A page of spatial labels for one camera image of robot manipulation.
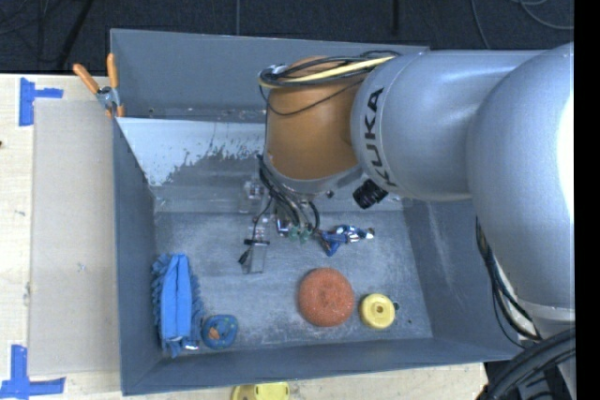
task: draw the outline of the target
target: blue towel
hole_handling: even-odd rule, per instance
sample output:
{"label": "blue towel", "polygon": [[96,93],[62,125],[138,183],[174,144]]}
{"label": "blue towel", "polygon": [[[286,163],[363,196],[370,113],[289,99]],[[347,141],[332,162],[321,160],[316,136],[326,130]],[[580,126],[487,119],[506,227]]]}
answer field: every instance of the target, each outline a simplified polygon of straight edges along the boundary
{"label": "blue towel", "polygon": [[155,324],[164,350],[175,358],[183,348],[197,349],[201,341],[203,305],[198,279],[184,254],[163,254],[152,266]]}

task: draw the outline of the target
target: orange handle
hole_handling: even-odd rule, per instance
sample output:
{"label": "orange handle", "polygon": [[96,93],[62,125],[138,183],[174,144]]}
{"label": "orange handle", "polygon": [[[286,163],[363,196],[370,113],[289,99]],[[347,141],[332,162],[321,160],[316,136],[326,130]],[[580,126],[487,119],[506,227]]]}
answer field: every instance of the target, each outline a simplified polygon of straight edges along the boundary
{"label": "orange handle", "polygon": [[119,86],[119,76],[117,75],[116,63],[114,62],[113,53],[109,53],[106,57],[106,69],[109,73],[109,81],[111,82],[111,88],[117,88]]}
{"label": "orange handle", "polygon": [[92,94],[97,94],[100,90],[98,83],[94,80],[94,78],[90,75],[87,69],[81,64],[73,65],[73,72],[77,74],[77,76],[83,81],[85,86],[89,89]]}

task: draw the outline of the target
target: orange sponge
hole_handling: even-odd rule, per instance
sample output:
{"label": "orange sponge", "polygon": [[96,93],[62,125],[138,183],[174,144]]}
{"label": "orange sponge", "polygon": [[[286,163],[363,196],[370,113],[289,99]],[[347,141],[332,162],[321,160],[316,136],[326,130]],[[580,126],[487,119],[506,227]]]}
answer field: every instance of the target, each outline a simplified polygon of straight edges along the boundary
{"label": "orange sponge", "polygon": [[298,305],[302,317],[313,325],[341,325],[354,310],[353,288],[336,269],[316,269],[302,280],[298,290]]}

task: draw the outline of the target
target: gray metal tray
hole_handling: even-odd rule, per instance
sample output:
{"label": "gray metal tray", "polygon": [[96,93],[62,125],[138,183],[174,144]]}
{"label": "gray metal tray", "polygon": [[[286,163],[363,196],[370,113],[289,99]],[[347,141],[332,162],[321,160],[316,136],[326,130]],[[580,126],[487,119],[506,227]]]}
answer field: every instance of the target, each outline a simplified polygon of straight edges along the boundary
{"label": "gray metal tray", "polygon": [[[256,73],[314,53],[382,48],[419,49],[112,31],[128,112],[113,123],[124,394],[506,360],[517,353],[494,315],[468,201],[388,196],[362,211],[352,199],[356,185],[348,185],[331,199],[316,199],[322,226],[372,227],[373,240],[343,245],[328,258],[317,241],[278,237],[269,224],[264,272],[243,274],[237,262],[254,215],[240,207],[242,187],[256,174],[263,147]],[[186,60],[172,62],[175,54]],[[162,352],[151,265],[159,254],[174,252],[189,257],[206,314],[237,317],[230,348],[201,347],[176,359]],[[298,283],[323,266],[347,276],[356,307],[372,292],[397,302],[394,324],[369,329],[357,308],[339,327],[304,321],[295,300]]]}

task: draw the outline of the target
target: kuka logo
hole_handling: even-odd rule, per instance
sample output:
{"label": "kuka logo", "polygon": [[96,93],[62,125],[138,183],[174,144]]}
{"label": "kuka logo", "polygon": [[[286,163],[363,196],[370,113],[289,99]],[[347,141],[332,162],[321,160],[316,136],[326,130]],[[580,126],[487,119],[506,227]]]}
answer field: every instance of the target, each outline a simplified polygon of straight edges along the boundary
{"label": "kuka logo", "polygon": [[375,92],[371,93],[368,97],[367,107],[373,111],[373,117],[368,119],[368,112],[365,114],[365,127],[367,128],[367,132],[365,132],[365,139],[367,142],[365,143],[365,147],[369,150],[371,155],[371,165],[376,167],[375,172],[382,177],[387,185],[397,186],[390,180],[389,173],[385,168],[383,170],[377,170],[377,168],[383,167],[382,157],[379,153],[379,147],[377,146],[377,135],[375,128],[377,123],[377,102],[379,101],[379,96],[383,92],[383,87]]}

